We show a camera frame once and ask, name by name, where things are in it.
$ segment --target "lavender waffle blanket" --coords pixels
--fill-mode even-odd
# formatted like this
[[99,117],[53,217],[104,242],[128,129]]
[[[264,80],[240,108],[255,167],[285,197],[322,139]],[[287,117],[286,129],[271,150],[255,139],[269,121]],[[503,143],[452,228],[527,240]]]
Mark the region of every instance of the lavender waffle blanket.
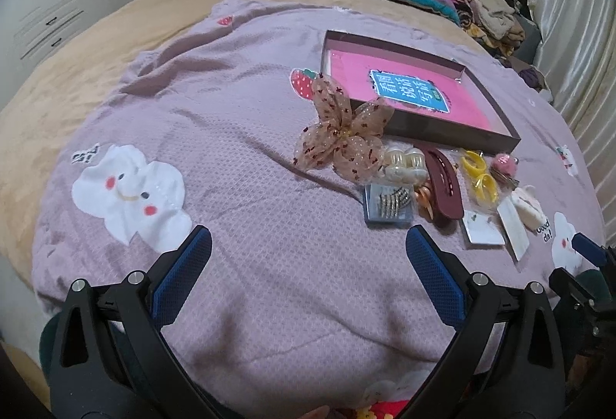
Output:
[[[369,230],[360,189],[330,169],[292,164],[315,119],[290,83],[318,69],[325,30],[417,47],[467,64],[522,137],[518,179],[537,188],[547,233],[514,264],[418,218],[470,271],[503,285],[547,284],[577,230],[604,242],[581,153],[564,121],[487,55],[349,10],[226,0],[186,35],[144,52],[77,130],[49,180],[33,283],[52,311],[79,277],[115,283],[147,270],[191,226],[214,251],[163,334],[197,383],[250,418],[322,404],[409,398],[453,330],[441,324],[405,255],[404,230]],[[566,167],[556,148],[577,163]]]

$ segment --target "pink paper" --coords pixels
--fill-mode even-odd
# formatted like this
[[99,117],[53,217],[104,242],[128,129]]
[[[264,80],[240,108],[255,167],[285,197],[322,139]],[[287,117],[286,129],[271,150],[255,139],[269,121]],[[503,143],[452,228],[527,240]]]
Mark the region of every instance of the pink paper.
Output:
[[387,102],[396,109],[403,111],[438,117],[486,131],[491,130],[490,122],[476,105],[471,94],[453,78],[412,64],[341,50],[331,51],[330,66],[331,76],[342,84],[350,98],[359,101],[370,101],[377,97],[377,92],[374,91],[370,78],[370,71],[374,69],[430,80],[447,101],[449,113],[432,111],[424,107],[416,107],[412,104],[389,99],[387,99]]

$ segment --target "pink pom-pom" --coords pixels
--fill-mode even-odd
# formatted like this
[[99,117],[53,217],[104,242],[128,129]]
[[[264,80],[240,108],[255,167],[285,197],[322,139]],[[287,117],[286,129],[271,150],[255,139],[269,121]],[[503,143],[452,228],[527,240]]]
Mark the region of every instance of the pink pom-pom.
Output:
[[499,153],[492,160],[492,168],[505,176],[513,177],[517,171],[517,160],[507,153]]

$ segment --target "flower hair clip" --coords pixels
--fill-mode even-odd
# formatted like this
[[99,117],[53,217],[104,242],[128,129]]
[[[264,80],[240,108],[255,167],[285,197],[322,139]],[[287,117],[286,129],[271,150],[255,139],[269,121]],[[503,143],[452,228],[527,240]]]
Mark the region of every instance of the flower hair clip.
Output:
[[301,134],[293,164],[309,170],[331,163],[343,179],[369,182],[383,164],[384,149],[379,138],[393,115],[393,107],[379,97],[352,111],[341,85],[323,74],[313,80],[312,93],[318,122]]

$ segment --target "metal screw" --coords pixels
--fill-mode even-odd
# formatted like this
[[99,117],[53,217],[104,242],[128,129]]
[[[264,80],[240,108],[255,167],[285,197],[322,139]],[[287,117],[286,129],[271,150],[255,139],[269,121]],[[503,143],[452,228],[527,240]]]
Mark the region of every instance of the metal screw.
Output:
[[541,294],[543,293],[543,285],[539,282],[531,282],[531,290],[535,294]]
[[82,279],[75,280],[73,284],[71,285],[71,289],[74,292],[79,292],[80,290],[83,290],[84,287],[85,287],[85,280],[82,280]]
[[145,275],[143,274],[143,272],[133,271],[130,275],[128,275],[128,283],[132,285],[138,285],[143,281],[144,278]]
[[488,277],[486,277],[483,273],[475,273],[472,276],[472,280],[477,285],[488,285]]

